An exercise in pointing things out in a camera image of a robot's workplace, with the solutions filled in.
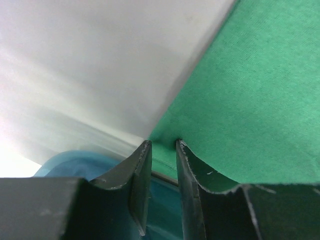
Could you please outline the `blue plastic basket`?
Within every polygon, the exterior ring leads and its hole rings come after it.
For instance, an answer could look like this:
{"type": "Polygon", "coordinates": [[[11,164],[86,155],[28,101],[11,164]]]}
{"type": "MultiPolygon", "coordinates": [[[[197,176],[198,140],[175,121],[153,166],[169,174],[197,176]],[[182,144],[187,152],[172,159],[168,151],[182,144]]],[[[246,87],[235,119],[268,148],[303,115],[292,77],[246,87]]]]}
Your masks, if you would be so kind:
{"type": "MultiPolygon", "coordinates": [[[[93,180],[120,161],[99,153],[71,150],[47,160],[35,177],[80,177],[93,180]]],[[[182,210],[178,187],[151,177],[146,235],[142,240],[182,240],[182,210]]]]}

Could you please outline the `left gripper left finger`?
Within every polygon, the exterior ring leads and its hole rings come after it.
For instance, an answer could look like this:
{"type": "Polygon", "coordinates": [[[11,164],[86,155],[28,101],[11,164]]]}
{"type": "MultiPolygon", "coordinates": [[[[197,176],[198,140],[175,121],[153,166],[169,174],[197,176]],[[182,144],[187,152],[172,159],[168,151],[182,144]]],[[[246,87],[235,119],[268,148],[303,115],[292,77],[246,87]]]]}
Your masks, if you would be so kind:
{"type": "Polygon", "coordinates": [[[2,178],[3,240],[139,240],[146,234],[152,143],[93,180],[2,178]]]}

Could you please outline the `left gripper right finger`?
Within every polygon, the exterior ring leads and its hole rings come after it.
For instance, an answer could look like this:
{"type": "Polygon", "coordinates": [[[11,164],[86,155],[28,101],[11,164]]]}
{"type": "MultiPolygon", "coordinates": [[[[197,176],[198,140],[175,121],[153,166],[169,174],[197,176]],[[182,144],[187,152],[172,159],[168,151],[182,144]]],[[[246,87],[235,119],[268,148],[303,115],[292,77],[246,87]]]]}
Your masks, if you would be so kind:
{"type": "Polygon", "coordinates": [[[186,240],[317,240],[318,183],[238,183],[176,141],[186,240]]]}

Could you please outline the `green t shirt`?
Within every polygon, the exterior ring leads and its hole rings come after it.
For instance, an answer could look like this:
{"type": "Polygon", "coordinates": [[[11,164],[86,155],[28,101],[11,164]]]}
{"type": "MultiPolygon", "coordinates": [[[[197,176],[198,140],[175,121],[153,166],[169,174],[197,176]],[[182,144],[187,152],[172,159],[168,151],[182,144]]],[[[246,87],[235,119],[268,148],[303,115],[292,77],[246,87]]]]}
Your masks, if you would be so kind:
{"type": "Polygon", "coordinates": [[[172,178],[181,139],[240,183],[318,182],[319,1],[239,0],[149,138],[172,178]]]}

